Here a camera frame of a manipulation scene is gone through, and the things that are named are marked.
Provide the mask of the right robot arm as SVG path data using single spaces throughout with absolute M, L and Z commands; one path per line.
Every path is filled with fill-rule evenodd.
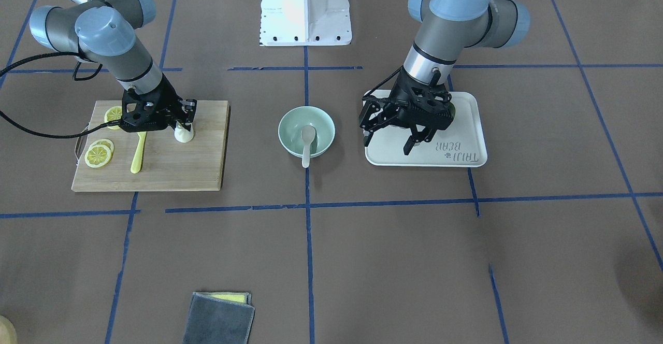
M 178 94 L 136 35 L 156 16 L 153 0 L 71 0 L 38 7 L 30 16 L 37 42 L 80 62 L 98 63 L 123 87 L 119 127 L 126 132 L 191 132 L 197 101 Z

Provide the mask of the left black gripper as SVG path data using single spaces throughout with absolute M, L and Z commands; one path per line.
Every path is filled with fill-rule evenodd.
M 363 129 L 363 146 L 368 147 L 374 133 L 386 126 L 409 128 L 411 135 L 403 148 L 404 155 L 409 155 L 417 144 L 431 142 L 436 130 L 446 130 L 452 124 L 448 110 L 451 93 L 445 84 L 439 84 L 441 71 L 438 68 L 434 68 L 431 74 L 431 80 L 420 83 L 400 66 L 362 96 L 360 127 Z M 373 95 L 393 77 L 396 82 L 388 97 Z

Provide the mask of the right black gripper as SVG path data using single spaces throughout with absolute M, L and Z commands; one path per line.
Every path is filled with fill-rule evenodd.
M 126 132 L 149 132 L 172 127 L 174 133 L 193 132 L 196 99 L 182 99 L 170 81 L 163 77 L 150 92 L 124 91 L 120 127 Z

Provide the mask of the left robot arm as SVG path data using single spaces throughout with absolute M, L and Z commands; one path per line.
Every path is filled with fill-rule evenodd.
M 410 130 L 405 155 L 454 122 L 456 109 L 445 82 L 462 50 L 516 45 L 530 26 L 529 11 L 519 0 L 408 0 L 408 11 L 421 27 L 392 74 L 395 84 L 385 98 L 367 92 L 358 117 L 365 147 L 380 129 Z

